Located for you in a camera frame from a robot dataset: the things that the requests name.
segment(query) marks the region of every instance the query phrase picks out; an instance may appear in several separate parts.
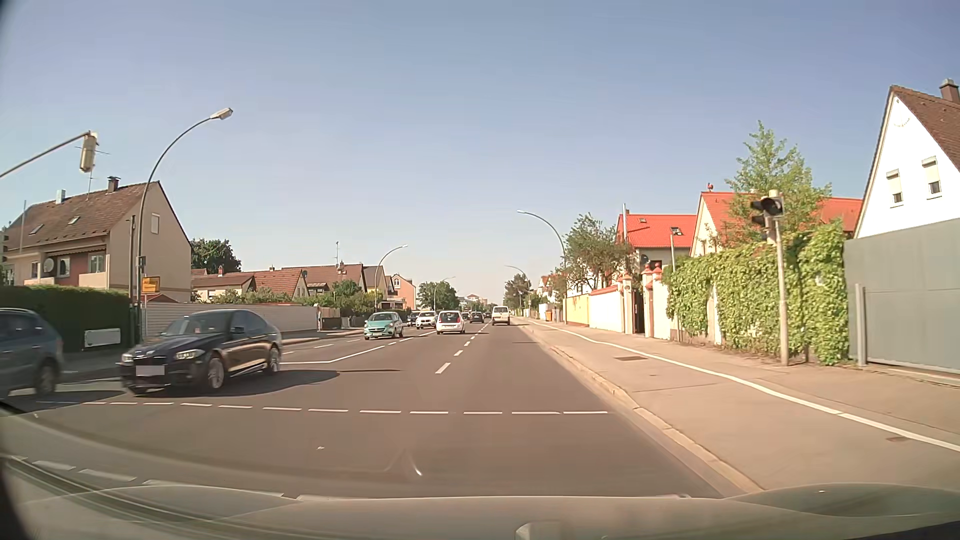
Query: white hatchback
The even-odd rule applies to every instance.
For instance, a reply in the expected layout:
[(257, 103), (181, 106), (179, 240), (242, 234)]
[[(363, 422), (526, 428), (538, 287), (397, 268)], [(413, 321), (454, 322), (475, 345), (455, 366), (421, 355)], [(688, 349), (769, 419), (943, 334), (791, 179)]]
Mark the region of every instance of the white hatchback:
[(460, 311), (441, 311), (437, 315), (437, 333), (447, 333), (449, 331), (464, 333), (467, 331), (464, 328), (464, 323), (466, 321)]

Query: car headlight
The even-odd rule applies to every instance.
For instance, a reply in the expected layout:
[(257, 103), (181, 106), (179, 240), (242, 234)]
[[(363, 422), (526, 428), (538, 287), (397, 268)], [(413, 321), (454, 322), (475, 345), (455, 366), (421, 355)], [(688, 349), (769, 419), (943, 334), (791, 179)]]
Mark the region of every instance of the car headlight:
[(189, 351), (181, 351), (177, 353), (177, 360), (188, 360), (190, 358), (203, 356), (204, 354), (206, 354), (206, 351), (203, 349), (190, 349)]

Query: ivy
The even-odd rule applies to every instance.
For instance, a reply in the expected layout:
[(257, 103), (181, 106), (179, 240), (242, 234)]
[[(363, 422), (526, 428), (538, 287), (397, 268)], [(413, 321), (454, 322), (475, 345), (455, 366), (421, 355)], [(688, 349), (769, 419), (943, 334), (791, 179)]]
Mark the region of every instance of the ivy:
[[(809, 348), (822, 363), (846, 357), (847, 287), (844, 234), (838, 224), (784, 235), (788, 347)], [(707, 333), (707, 301), (715, 287), (717, 320), (727, 346), (772, 354), (780, 347), (777, 251), (766, 243), (687, 258), (664, 272), (667, 315), (691, 335)]]

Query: chimney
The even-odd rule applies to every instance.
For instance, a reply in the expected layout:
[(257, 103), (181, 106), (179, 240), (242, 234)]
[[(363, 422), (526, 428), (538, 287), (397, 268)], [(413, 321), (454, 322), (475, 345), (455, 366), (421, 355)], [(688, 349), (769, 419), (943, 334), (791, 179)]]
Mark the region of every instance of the chimney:
[(960, 105), (960, 91), (953, 79), (944, 79), (944, 83), (940, 85), (940, 95), (947, 101)]

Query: white wall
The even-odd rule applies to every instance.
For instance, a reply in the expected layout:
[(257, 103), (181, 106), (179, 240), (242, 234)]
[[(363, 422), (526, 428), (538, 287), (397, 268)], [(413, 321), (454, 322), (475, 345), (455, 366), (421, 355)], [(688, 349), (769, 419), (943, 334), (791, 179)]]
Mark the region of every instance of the white wall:
[(623, 332), (623, 308), (617, 291), (589, 296), (590, 327)]
[[(921, 161), (937, 158), (941, 192), (930, 195)], [(895, 205), (887, 172), (900, 170), (903, 202)], [(903, 103), (893, 98), (883, 127), (879, 159), (856, 237), (888, 233), (960, 217), (960, 172)]]

